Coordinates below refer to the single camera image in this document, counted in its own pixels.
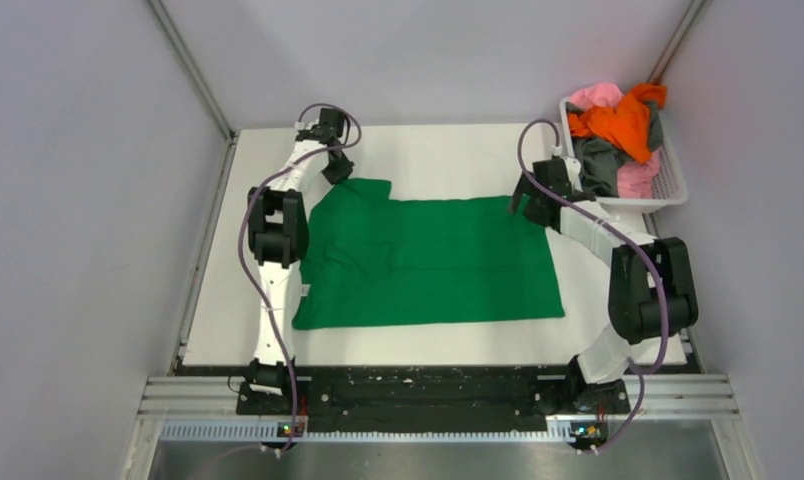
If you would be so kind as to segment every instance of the laundry basket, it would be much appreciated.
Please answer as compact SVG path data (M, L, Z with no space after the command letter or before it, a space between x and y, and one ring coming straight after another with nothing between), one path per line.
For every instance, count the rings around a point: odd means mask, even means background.
M573 151L573 140L570 137L570 127L567 123L567 101L567 98L561 100L561 125L564 129L564 143L567 147L567 155L576 158L576 154ZM685 177L682 175L679 157L676 156L676 152L673 150L673 142L670 140L670 135L667 134L664 114L663 112L658 113L661 130L664 132L664 144L659 152L661 169L658 175L652 179L652 198L597 197L596 200L601 205L611 205L620 210L636 213L652 213L667 205L681 205L687 201L688 187L685 185Z

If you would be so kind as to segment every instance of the folded green garment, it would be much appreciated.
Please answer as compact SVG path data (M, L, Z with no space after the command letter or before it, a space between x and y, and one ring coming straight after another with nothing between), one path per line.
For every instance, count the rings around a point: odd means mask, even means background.
M311 212L300 330L563 317L544 228L509 197L389 200L350 179Z

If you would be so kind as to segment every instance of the gray wall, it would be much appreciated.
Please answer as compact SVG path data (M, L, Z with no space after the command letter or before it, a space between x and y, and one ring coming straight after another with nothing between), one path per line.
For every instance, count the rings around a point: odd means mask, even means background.
M222 153L142 0L0 0L0 478L119 473Z
M368 124L555 116L577 87L645 80L687 0L166 0L232 126L315 101Z
M804 479L804 1L714 2L667 78L698 337L769 478Z

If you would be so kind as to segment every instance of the white table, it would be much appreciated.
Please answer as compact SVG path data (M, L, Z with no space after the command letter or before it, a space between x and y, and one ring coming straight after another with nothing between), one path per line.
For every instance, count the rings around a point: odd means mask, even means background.
M347 155L355 175L393 182L391 198L453 199L511 195L520 175L516 142L521 124L364 127ZM249 188L279 169L293 148L295 131L244 130L217 219L184 365L244 365L258 331L257 293L237 261L237 234ZM527 136L527 161L544 158L554 140L545 126ZM318 178L305 194L315 205L329 185ZM620 217L645 229L643 217ZM608 323L607 267L576 242L547 230L563 318L466 324L330 328L295 331L299 365L564 365L587 348ZM243 245L246 258L252 260ZM639 363L651 363L659 341L637 346ZM678 336L666 364L685 363Z

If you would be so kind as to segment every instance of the orange cloth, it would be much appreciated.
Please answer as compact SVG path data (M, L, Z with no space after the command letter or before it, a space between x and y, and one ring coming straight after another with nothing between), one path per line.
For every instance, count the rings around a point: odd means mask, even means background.
M664 108L667 87L641 83L631 89L616 107L594 106L581 115L570 113L567 123L570 135L596 135L628 153L636 162L645 164L652 156L646 146L649 136L649 108L643 102L654 101Z

